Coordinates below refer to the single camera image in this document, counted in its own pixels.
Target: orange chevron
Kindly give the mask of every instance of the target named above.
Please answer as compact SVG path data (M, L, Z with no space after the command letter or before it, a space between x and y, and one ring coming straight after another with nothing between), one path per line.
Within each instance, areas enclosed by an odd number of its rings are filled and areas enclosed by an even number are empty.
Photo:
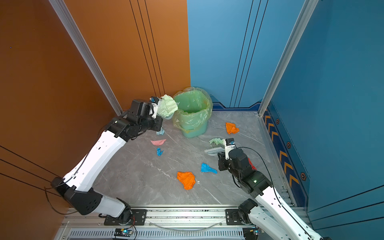
M271 118L271 116L265 116L265 125L266 125L266 119Z
M274 136L274 135L279 136L279 135L277 134L277 132L272 131L272 142L273 142L273 136Z
M297 180L294 176L292 175L289 175L289 186L292 188L292 180L294 180L295 182L297 182L297 184L300 184L299 183L299 180Z
M268 132L270 132L271 126L274 127L272 123L268 123Z
M282 156L282 155L288 157L287 154L286 154L285 152L280 151L280 162L281 162L281 156Z
M289 167L290 169L293 170L292 165L290 165L290 164L288 164L287 162L285 162L285 163L284 163L284 172L285 172L285 174L287 174L287 167Z

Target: vent grille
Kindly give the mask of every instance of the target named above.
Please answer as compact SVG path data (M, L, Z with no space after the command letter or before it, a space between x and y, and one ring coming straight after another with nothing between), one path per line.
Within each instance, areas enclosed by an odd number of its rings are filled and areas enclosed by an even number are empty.
M108 228L105 230L99 228L73 228L69 233L70 238L106 238L113 237L114 229Z
M72 228L69 239L111 239L114 238L115 228ZM138 228L137 238L140 239L244 239L242 228L214 228L207 231L171 231L159 228Z
M243 230L208 230L208 231L169 231L169 230L139 230L137 238L172 238L172 237L242 237Z

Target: blue paper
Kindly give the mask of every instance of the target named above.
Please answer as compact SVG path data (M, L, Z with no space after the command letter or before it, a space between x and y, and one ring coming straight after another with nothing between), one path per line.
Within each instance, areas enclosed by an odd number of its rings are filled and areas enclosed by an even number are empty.
M211 168L210 166L208 166L208 164L205 163L201 164L201 172L213 172L217 174L217 171L215 169Z
M156 135L163 135L165 133L163 126L161 126L160 131L156 132Z
M164 152L164 150L163 151L161 151L161 149L158 147L157 148L157 155L158 156L161 156L162 154L163 154L163 152Z

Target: light green paper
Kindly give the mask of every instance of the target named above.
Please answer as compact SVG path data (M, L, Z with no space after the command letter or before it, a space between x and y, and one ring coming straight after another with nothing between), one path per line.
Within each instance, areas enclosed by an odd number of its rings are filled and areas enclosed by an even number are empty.
M167 94L165 94L161 98L162 100L159 109L157 110L157 114L164 118L167 118L171 116L172 113L174 113L178 109L178 107L175 100L173 100L173 98L168 96Z
M209 140L209 143L215 143L216 145L223 145L223 139L221 138L213 138Z

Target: trash can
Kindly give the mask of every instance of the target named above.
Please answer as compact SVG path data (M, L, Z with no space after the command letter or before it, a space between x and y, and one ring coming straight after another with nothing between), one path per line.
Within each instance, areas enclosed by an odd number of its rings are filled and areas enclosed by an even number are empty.
M173 99L179 104L173 116L173 125L185 137L205 133L213 108L209 94L201 88L189 87L176 93Z

